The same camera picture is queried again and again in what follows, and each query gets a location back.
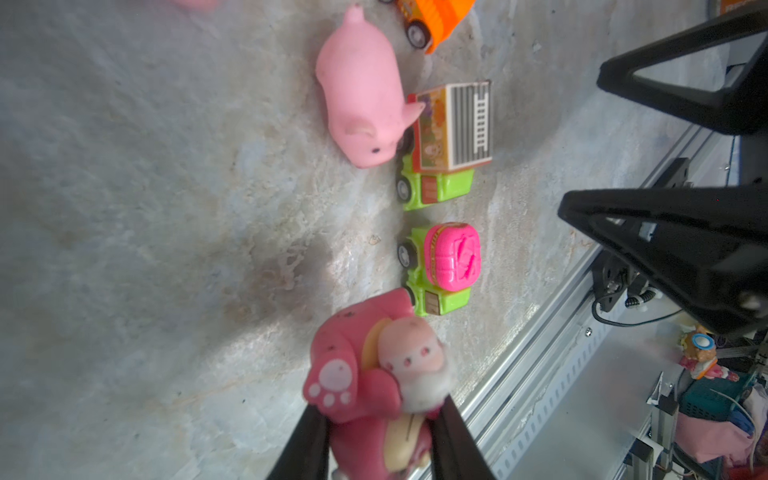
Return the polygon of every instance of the small figurine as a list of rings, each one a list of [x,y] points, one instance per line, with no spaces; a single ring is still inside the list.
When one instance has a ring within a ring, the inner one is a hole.
[[[715,341],[703,326],[699,325],[694,331],[683,336],[680,344],[683,346],[680,364],[694,379],[728,379],[731,382],[739,379],[737,373],[717,365]]]
[[[331,137],[352,164],[370,168],[392,160],[403,131],[425,105],[405,102],[395,51],[359,4],[347,9],[320,49],[316,75]]]
[[[219,6],[220,0],[172,0],[174,3],[181,5],[182,7],[190,8],[192,10],[199,10],[201,12],[210,12]]]
[[[429,462],[426,419],[456,384],[448,350],[399,288],[341,310],[317,331],[304,398],[333,423],[334,480],[396,480]]]

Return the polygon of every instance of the pink cloth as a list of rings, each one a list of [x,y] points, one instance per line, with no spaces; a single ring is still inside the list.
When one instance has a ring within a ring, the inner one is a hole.
[[[752,452],[752,439],[731,422],[677,417],[675,442],[699,463],[725,456],[726,465],[743,464]]]

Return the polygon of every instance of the green toy truck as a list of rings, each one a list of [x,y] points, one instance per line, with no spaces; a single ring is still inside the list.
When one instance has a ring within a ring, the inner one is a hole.
[[[448,84],[409,95],[426,108],[403,135],[396,180],[403,209],[466,195],[475,168],[491,162],[491,82]]]
[[[445,315],[465,306],[482,268],[480,236],[467,223],[414,228],[398,245],[397,257],[408,269],[406,290],[418,316]]]

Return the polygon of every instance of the toy truck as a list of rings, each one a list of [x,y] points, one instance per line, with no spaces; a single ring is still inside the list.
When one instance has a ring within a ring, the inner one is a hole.
[[[438,45],[451,36],[456,25],[467,16],[475,0],[379,0],[397,1],[406,18],[406,36],[414,48],[433,53]]]
[[[403,209],[468,194],[475,168],[492,160],[491,82],[447,84],[408,100],[426,108],[399,145],[396,191]]]
[[[408,269],[406,290],[418,316],[445,315],[469,302],[480,277],[480,236],[467,223],[414,228],[398,245],[397,257]]]

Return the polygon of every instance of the orange toy truck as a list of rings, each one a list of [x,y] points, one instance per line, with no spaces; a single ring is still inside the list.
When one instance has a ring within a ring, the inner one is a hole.
[[[414,48],[433,53],[451,36],[456,25],[469,13],[475,0],[379,0],[394,3],[406,17],[406,35]]]

